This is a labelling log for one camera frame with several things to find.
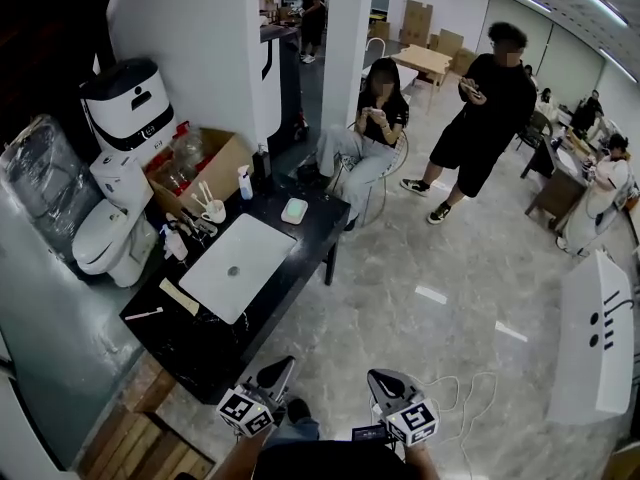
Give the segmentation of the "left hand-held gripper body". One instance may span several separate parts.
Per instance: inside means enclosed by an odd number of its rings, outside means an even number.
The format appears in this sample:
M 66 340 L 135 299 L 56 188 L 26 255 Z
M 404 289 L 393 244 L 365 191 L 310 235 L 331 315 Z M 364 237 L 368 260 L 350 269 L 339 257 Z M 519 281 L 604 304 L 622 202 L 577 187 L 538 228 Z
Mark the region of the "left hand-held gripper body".
M 278 426 L 284 419 L 284 395 L 287 382 L 271 387 L 257 381 L 244 382 L 228 389 L 216 407 L 216 414 L 237 435 L 254 437 L 265 429 Z

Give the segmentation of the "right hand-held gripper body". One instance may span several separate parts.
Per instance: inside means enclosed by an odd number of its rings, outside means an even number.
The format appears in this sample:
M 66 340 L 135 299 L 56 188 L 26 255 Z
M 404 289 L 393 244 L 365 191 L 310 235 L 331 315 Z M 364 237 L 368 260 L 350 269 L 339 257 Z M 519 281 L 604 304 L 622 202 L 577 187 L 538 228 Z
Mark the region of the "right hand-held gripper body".
M 412 447 L 434 435 L 439 426 L 434 401 L 420 393 L 408 400 L 398 398 L 375 402 L 373 413 L 385 427 L 387 434 L 407 447 Z

